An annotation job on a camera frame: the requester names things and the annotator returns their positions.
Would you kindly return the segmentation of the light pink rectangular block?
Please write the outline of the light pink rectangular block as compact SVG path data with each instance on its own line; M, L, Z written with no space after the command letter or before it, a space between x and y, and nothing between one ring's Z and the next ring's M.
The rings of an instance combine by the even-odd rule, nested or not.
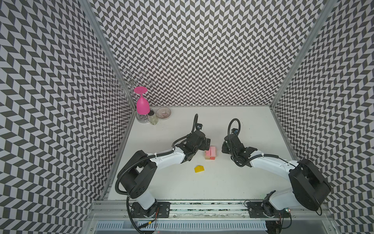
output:
M210 147L210 157L216 158L216 147L215 146Z

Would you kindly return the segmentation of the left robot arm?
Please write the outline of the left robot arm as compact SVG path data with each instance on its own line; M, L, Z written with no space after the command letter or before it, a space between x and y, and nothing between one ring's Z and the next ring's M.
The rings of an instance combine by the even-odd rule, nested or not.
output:
M191 161L198 151L207 151L210 142L202 131L194 130L174 141L168 151L153 154L137 151L118 173L115 191L135 200L129 211L136 212L136 217L155 217L166 208L166 203L159 203L148 189L156 171Z

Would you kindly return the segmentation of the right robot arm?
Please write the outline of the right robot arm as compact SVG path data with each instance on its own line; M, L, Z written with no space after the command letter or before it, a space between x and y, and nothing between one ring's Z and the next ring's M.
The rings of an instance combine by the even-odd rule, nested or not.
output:
M239 167L259 168L290 182L290 188L273 190L261 202L263 214L267 217L274 217L280 211L298 206L316 212L332 191L327 178L308 159L285 160L254 147L244 147L235 134L224 138L222 152L229 154Z

